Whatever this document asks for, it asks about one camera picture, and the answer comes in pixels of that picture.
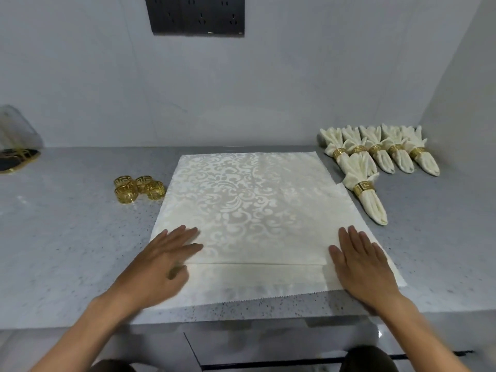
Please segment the hand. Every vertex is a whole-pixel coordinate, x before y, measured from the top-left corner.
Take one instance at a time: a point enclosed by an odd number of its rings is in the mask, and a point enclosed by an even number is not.
[[[202,244],[184,245],[197,233],[197,228],[186,230],[184,225],[171,233],[162,231],[102,296],[117,301],[125,316],[175,296],[189,278],[183,263],[203,248]]]
[[[377,312],[387,309],[391,301],[402,298],[388,259],[377,243],[370,243],[363,231],[354,226],[348,232],[339,229],[339,244],[329,247],[339,282],[351,295]]]

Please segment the rolled napkin with ring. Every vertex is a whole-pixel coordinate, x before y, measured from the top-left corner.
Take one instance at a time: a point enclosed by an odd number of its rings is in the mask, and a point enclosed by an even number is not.
[[[349,156],[354,154],[359,154],[361,156],[367,157],[370,162],[368,165],[367,176],[372,176],[377,173],[377,166],[373,158],[369,154],[369,150],[365,147],[366,138],[360,137],[360,131],[358,128],[352,128],[350,125],[346,126],[346,128],[342,128],[341,132],[343,134],[343,139],[345,140],[343,143],[343,148],[346,150],[346,153]]]
[[[365,147],[369,154],[377,162],[381,170],[388,174],[394,173],[394,163],[384,147],[384,140],[381,141],[381,127],[369,126],[365,128],[360,126],[362,137],[366,138]]]
[[[343,135],[340,128],[321,129],[320,135],[326,141],[326,155],[334,158],[339,168],[346,173],[344,162],[349,158],[346,150],[343,148]]]
[[[382,124],[382,136],[384,137],[383,146],[386,148],[386,151],[400,170],[411,174],[415,171],[413,167],[413,162],[405,150],[404,142],[406,138],[401,138],[401,130],[399,126],[387,126]]]
[[[405,138],[405,149],[410,157],[418,163],[422,169],[433,176],[439,176],[440,170],[434,157],[425,149],[427,138],[422,139],[422,127],[417,129],[412,126],[400,128],[402,138]]]
[[[379,177],[379,173],[367,177],[370,159],[367,156],[354,154],[350,156],[344,164],[346,167],[346,177],[343,184],[353,191],[358,200],[363,205],[365,212],[378,225],[385,226],[388,223],[388,215],[381,200],[375,193],[374,182]]]

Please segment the black outlet panel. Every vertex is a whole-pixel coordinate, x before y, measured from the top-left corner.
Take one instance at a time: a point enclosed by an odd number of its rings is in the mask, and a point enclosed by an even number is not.
[[[154,35],[245,34],[245,0],[145,0]]]

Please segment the gray speckled countertop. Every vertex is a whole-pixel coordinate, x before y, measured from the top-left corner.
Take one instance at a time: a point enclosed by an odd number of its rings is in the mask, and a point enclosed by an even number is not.
[[[161,201],[119,204],[117,176],[152,175],[167,184],[183,154],[314,150],[340,182],[338,166],[314,146],[43,150],[36,162],[0,177],[0,329],[71,325],[147,244]],[[496,309],[495,210],[468,178],[443,165],[440,177],[397,169],[381,173],[376,187],[389,225],[364,218],[407,281],[403,293],[422,312]],[[360,314],[359,303],[332,291],[149,309],[133,323]]]

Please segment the wall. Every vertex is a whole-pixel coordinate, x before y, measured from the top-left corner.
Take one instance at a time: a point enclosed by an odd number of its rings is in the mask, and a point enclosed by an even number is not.
[[[422,118],[437,156],[487,186],[496,180],[495,31],[496,0],[482,0]]]
[[[312,144],[416,124],[480,0],[246,0],[244,38],[154,37],[144,0],[0,0],[0,103],[47,146]]]

